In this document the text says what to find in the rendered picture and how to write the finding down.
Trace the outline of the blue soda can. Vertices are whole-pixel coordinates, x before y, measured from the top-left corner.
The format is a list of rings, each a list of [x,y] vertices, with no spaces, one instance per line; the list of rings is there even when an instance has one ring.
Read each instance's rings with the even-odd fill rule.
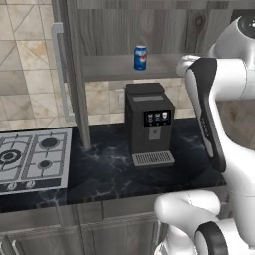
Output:
[[[134,49],[134,68],[138,71],[144,71],[147,64],[147,47],[137,45]]]

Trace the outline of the grey drawer front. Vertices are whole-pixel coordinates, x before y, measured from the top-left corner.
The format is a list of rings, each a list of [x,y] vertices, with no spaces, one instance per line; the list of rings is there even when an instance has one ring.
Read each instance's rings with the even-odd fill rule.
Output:
[[[0,213],[0,232],[79,224],[75,205]]]
[[[102,202],[105,218],[154,212],[154,203],[158,194],[107,200]]]

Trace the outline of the grey gas hob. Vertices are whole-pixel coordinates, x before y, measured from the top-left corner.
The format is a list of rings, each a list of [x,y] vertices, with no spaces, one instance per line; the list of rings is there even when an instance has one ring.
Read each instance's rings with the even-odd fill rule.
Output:
[[[0,133],[0,196],[67,188],[71,143],[70,128]]]

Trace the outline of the black coffee machine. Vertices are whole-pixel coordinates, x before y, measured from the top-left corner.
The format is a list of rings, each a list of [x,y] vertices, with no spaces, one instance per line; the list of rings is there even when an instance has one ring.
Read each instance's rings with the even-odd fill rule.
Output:
[[[126,84],[124,93],[124,124],[134,165],[173,166],[170,144],[175,106],[162,84]]]

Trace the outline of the grey wood wall cabinet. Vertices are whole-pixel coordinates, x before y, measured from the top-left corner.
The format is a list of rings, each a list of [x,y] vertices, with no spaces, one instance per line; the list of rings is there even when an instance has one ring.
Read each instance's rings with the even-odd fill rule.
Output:
[[[202,56],[255,0],[77,0],[84,80],[174,78],[186,54]],[[134,49],[147,47],[144,71]]]

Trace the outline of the white wall outlet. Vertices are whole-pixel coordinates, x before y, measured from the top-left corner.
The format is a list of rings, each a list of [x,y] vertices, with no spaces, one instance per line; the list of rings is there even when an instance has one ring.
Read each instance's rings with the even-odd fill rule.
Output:
[[[122,107],[124,105],[125,93],[123,89],[115,90],[115,102],[117,107]]]

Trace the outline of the grey wood cabinet door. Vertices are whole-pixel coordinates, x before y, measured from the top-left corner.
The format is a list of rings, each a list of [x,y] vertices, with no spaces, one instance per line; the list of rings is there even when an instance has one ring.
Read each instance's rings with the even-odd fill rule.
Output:
[[[51,1],[54,23],[62,22],[64,27],[64,33],[58,35],[58,41],[68,107],[75,114],[74,122],[77,124],[83,148],[89,150],[91,142],[78,35],[77,1]]]

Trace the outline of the grey base cabinet door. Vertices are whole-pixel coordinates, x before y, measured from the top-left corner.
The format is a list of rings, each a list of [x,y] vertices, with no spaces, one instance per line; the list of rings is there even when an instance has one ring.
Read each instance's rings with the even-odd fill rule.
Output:
[[[0,232],[5,255],[16,255],[13,240],[19,242],[25,255],[84,255],[77,227]]]
[[[83,224],[85,255],[152,255],[156,229],[157,220],[153,213]]]

